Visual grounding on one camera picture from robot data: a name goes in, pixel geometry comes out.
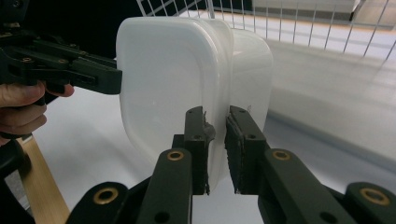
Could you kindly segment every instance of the person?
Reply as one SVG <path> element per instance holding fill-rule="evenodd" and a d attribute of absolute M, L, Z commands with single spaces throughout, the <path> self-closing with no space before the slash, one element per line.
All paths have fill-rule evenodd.
<path fill-rule="evenodd" d="M 43 81 L 35 86 L 21 84 L 0 85 L 0 132 L 11 134 L 28 134 L 44 125 L 47 121 L 44 113 L 46 105 L 34 105 L 34 102 L 44 96 L 45 92 L 62 97 L 71 96 L 74 88 L 65 85 L 64 91 L 51 91 Z M 0 136 L 0 146 L 9 139 Z"/>

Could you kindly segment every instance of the metal wire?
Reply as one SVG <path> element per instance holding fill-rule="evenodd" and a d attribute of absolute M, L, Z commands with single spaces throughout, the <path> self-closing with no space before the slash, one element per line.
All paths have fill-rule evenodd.
<path fill-rule="evenodd" d="M 221 18 L 232 28 L 250 30 L 267 39 L 303 44 L 311 48 L 339 50 L 360 56 L 382 57 L 384 60 L 396 58 L 393 54 L 396 20 L 394 16 L 389 16 L 389 13 L 396 12 L 396 3 L 392 0 L 386 0 L 385 4 L 384 0 L 361 0 L 358 5 L 353 1 L 339 0 L 312 0 L 311 5 L 306 0 L 136 1 L 143 16 Z M 169 14 L 172 11 L 170 4 L 173 4 L 176 10 L 172 15 Z M 352 7 L 354 11 L 350 11 L 348 19 L 348 11 L 346 12 L 345 8 Z M 375 21 L 359 19 L 361 9 L 376 13 L 372 19 Z M 381 55 L 374 54 L 375 50 L 369 50 L 371 47 L 376 51 L 381 50 Z"/>

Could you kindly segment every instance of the table surface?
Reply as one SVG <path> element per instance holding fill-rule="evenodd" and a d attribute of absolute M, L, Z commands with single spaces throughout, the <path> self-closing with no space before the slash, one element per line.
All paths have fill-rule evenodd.
<path fill-rule="evenodd" d="M 76 89 L 48 106 L 48 122 L 35 139 L 70 210 L 93 186 L 120 182 L 131 188 L 150 176 L 152 166 L 123 130 L 118 95 Z M 264 134 L 271 147 L 296 153 L 325 185 L 344 191 L 348 183 L 368 181 L 396 192 L 396 175 L 330 143 L 268 116 Z M 256 196 L 233 194 L 228 175 L 210 196 L 194 196 L 193 223 L 260 223 Z"/>

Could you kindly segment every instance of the wooden strip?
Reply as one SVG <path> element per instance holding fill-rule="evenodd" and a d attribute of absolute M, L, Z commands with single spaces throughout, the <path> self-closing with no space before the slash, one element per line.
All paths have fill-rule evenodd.
<path fill-rule="evenodd" d="M 18 139 L 30 162 L 19 170 L 35 223 L 64 224 L 70 214 L 34 137 Z"/>

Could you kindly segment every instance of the white plastic container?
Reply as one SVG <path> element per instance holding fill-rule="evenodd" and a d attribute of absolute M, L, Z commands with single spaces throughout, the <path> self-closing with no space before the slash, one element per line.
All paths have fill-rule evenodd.
<path fill-rule="evenodd" d="M 272 55 L 251 32 L 232 30 L 220 20 L 132 18 L 120 26 L 117 62 L 123 72 L 125 132 L 152 168 L 172 146 L 174 134 L 184 133 L 185 113 L 193 107 L 202 105 L 216 130 L 209 146 L 211 189 L 227 164 L 224 136 L 230 104 L 254 108 L 254 119 L 263 126 Z M 252 84 L 259 88 L 251 89 Z"/>

